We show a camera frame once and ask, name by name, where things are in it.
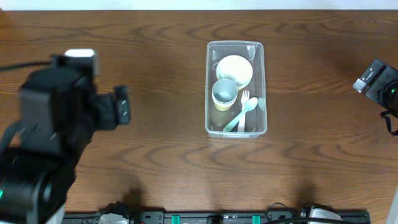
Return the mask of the yellow plastic cup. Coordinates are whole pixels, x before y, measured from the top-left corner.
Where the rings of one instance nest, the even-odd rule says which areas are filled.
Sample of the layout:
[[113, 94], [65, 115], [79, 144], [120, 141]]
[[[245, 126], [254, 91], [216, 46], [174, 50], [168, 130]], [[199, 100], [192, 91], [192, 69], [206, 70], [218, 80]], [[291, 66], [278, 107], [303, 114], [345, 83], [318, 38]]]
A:
[[217, 99], [213, 100], [215, 108], [219, 111], [228, 111], [234, 104], [234, 101], [230, 101], [230, 102], [221, 102], [218, 101]]

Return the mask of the grey plastic cup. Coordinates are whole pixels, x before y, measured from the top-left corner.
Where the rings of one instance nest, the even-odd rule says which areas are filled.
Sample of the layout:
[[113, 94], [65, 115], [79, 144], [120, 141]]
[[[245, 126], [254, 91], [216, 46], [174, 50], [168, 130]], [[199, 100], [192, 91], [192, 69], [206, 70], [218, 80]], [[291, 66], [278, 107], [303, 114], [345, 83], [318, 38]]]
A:
[[214, 102], [222, 105], [233, 103], [238, 96], [238, 88], [232, 80], [220, 79], [212, 87]]

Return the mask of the white plastic bowl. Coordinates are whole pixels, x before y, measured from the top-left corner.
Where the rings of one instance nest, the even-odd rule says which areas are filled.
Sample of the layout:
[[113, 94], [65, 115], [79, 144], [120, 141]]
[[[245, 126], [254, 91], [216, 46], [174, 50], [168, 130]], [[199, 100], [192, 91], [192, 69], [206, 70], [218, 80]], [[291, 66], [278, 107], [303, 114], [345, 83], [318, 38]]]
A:
[[239, 55], [229, 55], [220, 60], [216, 67], [217, 79], [229, 79], [238, 83], [245, 83], [252, 79], [253, 67], [250, 62]]

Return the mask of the white plastic fork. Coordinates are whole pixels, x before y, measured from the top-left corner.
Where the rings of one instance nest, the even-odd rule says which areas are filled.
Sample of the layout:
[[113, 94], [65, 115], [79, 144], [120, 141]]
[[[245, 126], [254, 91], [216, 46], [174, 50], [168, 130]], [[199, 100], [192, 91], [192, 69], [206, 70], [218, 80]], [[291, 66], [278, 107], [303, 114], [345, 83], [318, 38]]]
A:
[[[249, 100], [249, 90], [243, 90], [241, 95], [242, 111], [244, 111], [245, 104]], [[245, 128], [245, 115], [242, 115], [239, 120], [237, 132], [243, 133]]]

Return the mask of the mint green plastic spoon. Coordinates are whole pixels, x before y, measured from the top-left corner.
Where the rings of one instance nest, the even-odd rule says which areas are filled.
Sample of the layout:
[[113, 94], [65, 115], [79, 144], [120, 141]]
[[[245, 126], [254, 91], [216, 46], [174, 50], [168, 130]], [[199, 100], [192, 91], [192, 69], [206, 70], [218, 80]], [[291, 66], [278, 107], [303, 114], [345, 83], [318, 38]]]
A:
[[238, 114], [234, 119], [232, 119], [223, 129], [224, 132], [230, 132], [238, 123], [240, 120], [240, 117], [242, 115], [246, 115], [248, 111], [252, 111], [253, 109], [256, 108], [258, 104], [258, 99], [256, 97], [250, 98], [246, 104], [244, 111], [241, 111], [240, 114]]

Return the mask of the yellow plastic bowl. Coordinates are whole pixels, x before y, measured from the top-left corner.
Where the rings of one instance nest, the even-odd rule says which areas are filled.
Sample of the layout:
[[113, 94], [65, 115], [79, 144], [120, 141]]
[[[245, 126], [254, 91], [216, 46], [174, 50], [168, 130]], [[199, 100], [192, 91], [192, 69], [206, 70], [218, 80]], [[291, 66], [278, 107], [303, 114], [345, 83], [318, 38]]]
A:
[[250, 80], [246, 81], [245, 83], [238, 83], [237, 84], [237, 88], [238, 90], [242, 90], [243, 88], [245, 88], [248, 84], [250, 83]]

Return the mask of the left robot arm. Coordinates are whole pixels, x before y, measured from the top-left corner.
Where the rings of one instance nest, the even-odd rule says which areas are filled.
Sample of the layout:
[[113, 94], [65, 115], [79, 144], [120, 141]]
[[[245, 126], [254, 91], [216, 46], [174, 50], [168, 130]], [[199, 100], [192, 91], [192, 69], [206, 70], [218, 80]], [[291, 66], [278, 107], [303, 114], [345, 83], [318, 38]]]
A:
[[99, 94], [94, 57], [53, 55], [21, 85], [21, 115], [1, 138], [1, 222], [45, 223], [63, 208], [96, 131], [131, 120], [128, 90]]

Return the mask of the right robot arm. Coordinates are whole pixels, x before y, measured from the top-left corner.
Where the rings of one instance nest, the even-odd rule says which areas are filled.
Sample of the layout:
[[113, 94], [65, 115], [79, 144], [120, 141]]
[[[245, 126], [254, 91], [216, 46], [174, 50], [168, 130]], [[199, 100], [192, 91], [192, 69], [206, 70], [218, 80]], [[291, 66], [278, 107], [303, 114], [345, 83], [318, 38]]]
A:
[[[353, 88], [366, 98], [384, 108], [380, 117], [387, 131], [397, 136], [392, 129], [391, 117], [397, 117], [397, 69], [382, 60], [375, 59], [355, 81]], [[370, 223], [368, 212], [335, 212], [330, 208], [310, 205], [302, 209], [299, 223]]]

